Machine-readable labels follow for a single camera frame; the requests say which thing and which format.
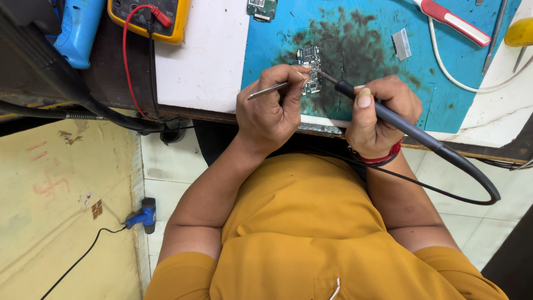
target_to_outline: cream wall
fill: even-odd
[[[143,193],[134,189],[139,147],[108,121],[63,120],[0,138],[0,299],[40,299],[99,228],[122,228]],[[93,220],[98,200],[103,214]],[[137,247],[135,229],[103,231],[46,299],[141,299]]]

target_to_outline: metal hose fitting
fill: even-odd
[[[75,120],[105,120],[104,117],[100,117],[91,112],[77,112],[73,110],[66,110],[67,115],[65,119],[75,119]]]

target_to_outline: green circuit board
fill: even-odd
[[[277,6],[278,0],[248,0],[246,12],[259,22],[270,23],[276,16]]]
[[[302,89],[302,95],[320,92],[322,90],[322,76],[318,73],[320,70],[320,48],[317,46],[298,49],[297,60],[290,62],[291,65],[311,65],[309,72],[309,82]]]

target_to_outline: white tile floor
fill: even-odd
[[[192,182],[207,169],[194,129],[183,140],[165,146],[158,135],[141,138],[146,196],[157,204],[156,231],[149,235],[150,269],[157,263],[163,231],[176,204]],[[432,152],[403,148],[418,180],[458,195],[487,200],[488,194],[468,175]],[[509,172],[471,160],[496,185],[502,200],[491,207],[476,206],[428,194],[464,254],[483,269],[533,203],[533,169]]]

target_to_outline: yellow multimeter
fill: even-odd
[[[154,40],[174,45],[183,43],[191,0],[109,0],[107,12],[115,23],[124,26],[130,12],[143,4],[157,7],[161,13],[172,20],[170,27],[154,22],[154,33],[152,34]],[[133,15],[128,30],[148,37],[147,25],[142,13],[137,12]]]

